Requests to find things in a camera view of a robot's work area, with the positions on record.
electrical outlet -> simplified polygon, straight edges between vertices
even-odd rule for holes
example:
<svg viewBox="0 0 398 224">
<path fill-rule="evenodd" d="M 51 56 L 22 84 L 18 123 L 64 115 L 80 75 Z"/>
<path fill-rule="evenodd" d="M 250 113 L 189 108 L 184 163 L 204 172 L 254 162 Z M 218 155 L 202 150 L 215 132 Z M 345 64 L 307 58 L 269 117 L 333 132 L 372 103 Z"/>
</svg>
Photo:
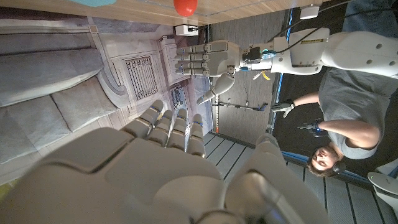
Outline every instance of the electrical outlet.
<svg viewBox="0 0 398 224">
<path fill-rule="evenodd" d="M 194 28 L 193 31 L 188 31 L 188 28 Z M 184 36 L 194 36 L 198 35 L 198 27 L 197 26 L 190 26 L 190 25 L 180 25 L 175 27 L 176 35 L 184 35 Z"/>
</svg>

black cable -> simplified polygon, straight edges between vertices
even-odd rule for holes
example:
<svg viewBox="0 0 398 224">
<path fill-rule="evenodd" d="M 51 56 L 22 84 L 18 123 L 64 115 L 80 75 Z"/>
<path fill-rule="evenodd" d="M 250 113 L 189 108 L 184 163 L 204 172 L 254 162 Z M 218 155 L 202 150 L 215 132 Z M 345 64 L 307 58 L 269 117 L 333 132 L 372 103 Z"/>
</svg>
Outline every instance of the black cable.
<svg viewBox="0 0 398 224">
<path fill-rule="evenodd" d="M 324 8 L 324 9 L 319 10 L 318 14 L 321 13 L 321 12 L 323 12 L 323 11 L 325 11 L 325 10 L 331 9 L 331 8 L 333 8 L 333 7 L 336 7 L 336 6 L 340 6 L 340 5 L 342 5 L 342 4 L 349 3 L 350 1 L 360 1 L 360 0 L 348 0 L 348 1 L 339 2 L 339 3 L 336 3 L 336 4 L 332 5 L 332 6 L 329 6 L 329 7 L 326 7 L 326 8 Z M 271 39 L 269 39 L 266 43 L 272 41 L 275 37 L 279 37 L 283 32 L 287 31 L 288 29 L 290 29 L 290 28 L 296 26 L 297 24 L 299 24 L 299 23 L 301 23 L 301 22 L 303 22 L 303 21 L 306 21 L 306 19 L 301 19 L 301 20 L 295 22 L 294 24 L 291 24 L 291 25 L 289 25 L 289 26 L 283 28 L 279 33 L 277 33 L 275 36 L 273 36 Z"/>
<path fill-rule="evenodd" d="M 276 54 L 279 54 L 279 53 L 285 52 L 285 51 L 288 50 L 288 49 L 291 49 L 292 47 L 296 46 L 296 45 L 299 44 L 301 41 L 303 41 L 304 39 L 306 39 L 309 35 L 313 34 L 314 32 L 316 32 L 317 30 L 321 29 L 322 27 L 328 26 L 328 25 L 330 25 L 330 24 L 333 24 L 333 23 L 335 23 L 335 22 L 338 22 L 338 21 L 340 21 L 340 20 L 342 20 L 342 19 L 346 19 L 346 18 L 351 17 L 351 16 L 356 16 L 356 15 L 365 14 L 365 13 L 369 13 L 369 12 L 383 12 L 383 11 L 398 11 L 398 9 L 395 9 L 395 8 L 394 8 L 394 9 L 390 9 L 390 8 L 385 8 L 385 9 L 372 9 L 372 10 L 367 10 L 367 11 L 363 11 L 363 12 L 357 12 L 357 13 L 353 13 L 353 14 L 350 14 L 350 15 L 347 15 L 347 16 L 339 17 L 339 18 L 337 18 L 337 19 L 335 19 L 335 20 L 333 20 L 333 21 L 331 21 L 331 22 L 327 22 L 326 24 L 323 24 L 322 26 L 316 28 L 315 30 L 311 31 L 309 34 L 305 35 L 305 36 L 304 36 L 303 38 L 301 38 L 300 40 L 296 41 L 296 43 L 290 45 L 289 47 L 287 47 L 287 48 L 284 49 L 284 50 L 281 50 L 281 51 L 276 52 Z"/>
<path fill-rule="evenodd" d="M 199 27 L 197 27 L 197 28 L 192 28 L 192 27 L 190 27 L 190 28 L 188 28 L 188 31 L 189 32 L 192 32 L 192 31 L 196 31 L 196 30 L 204 30 L 205 28 L 204 27 L 201 27 L 201 28 L 199 28 Z"/>
</svg>

wooden ceiling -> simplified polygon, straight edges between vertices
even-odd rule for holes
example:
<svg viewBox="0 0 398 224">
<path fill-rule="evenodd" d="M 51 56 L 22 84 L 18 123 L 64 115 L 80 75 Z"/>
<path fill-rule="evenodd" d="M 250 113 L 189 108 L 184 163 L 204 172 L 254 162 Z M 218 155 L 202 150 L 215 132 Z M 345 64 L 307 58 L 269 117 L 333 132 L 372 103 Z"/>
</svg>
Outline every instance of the wooden ceiling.
<svg viewBox="0 0 398 224">
<path fill-rule="evenodd" d="M 170 26 L 202 26 L 321 2 L 322 0 L 198 0 L 198 7 L 190 17 L 178 15 L 173 0 L 117 0 L 114 4 L 101 7 L 89 7 L 69 0 L 0 0 L 0 6 Z"/>
</svg>

headphones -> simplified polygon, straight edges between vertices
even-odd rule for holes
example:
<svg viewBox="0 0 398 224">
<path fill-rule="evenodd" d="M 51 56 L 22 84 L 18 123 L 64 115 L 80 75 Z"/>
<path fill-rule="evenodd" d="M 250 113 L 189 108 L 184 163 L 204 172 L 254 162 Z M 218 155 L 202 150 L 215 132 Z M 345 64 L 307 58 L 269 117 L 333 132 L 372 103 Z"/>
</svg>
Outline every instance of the headphones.
<svg viewBox="0 0 398 224">
<path fill-rule="evenodd" d="M 335 162 L 335 165 L 333 165 L 333 167 L 331 169 L 335 173 L 341 174 L 342 172 L 344 172 L 344 170 L 346 170 L 346 164 L 344 162 L 337 161 L 337 162 Z"/>
</svg>

